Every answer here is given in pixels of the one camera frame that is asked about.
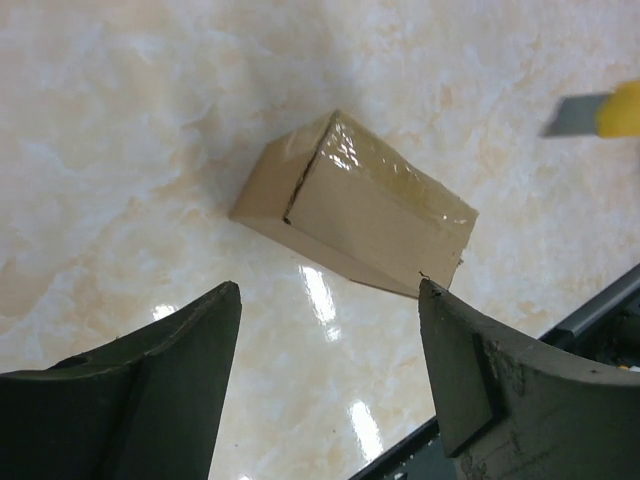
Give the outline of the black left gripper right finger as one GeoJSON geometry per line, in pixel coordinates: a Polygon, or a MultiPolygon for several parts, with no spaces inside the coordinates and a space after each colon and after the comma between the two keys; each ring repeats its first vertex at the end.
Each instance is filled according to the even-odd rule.
{"type": "Polygon", "coordinates": [[[419,317],[458,478],[638,478],[638,374],[543,343],[428,279],[419,317]]]}

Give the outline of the yellow utility knife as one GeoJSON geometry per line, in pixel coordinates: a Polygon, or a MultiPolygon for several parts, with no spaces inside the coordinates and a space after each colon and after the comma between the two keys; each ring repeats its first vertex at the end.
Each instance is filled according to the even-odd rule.
{"type": "Polygon", "coordinates": [[[638,138],[639,81],[624,82],[609,92],[562,97],[541,136],[638,138]]]}

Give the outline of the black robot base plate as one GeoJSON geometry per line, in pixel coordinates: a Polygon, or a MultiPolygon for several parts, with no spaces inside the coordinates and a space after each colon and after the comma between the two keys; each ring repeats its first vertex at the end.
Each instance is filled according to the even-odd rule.
{"type": "MultiPolygon", "coordinates": [[[[625,273],[535,338],[639,376],[639,272],[625,273]]],[[[362,479],[460,479],[446,457],[436,414],[359,472],[362,479]]]]}

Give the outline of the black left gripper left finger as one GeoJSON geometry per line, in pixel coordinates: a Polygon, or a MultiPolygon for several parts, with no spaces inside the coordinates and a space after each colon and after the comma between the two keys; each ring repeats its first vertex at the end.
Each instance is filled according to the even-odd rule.
{"type": "Polygon", "coordinates": [[[241,319],[226,281],[44,370],[1,377],[5,479],[204,479],[241,319]]]}

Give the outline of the brown cardboard express box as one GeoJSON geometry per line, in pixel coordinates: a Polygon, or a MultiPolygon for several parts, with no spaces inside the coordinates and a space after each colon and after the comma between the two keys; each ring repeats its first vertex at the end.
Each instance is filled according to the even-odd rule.
{"type": "Polygon", "coordinates": [[[230,217],[361,285],[409,298],[451,285],[476,209],[346,113],[262,151],[230,217]]]}

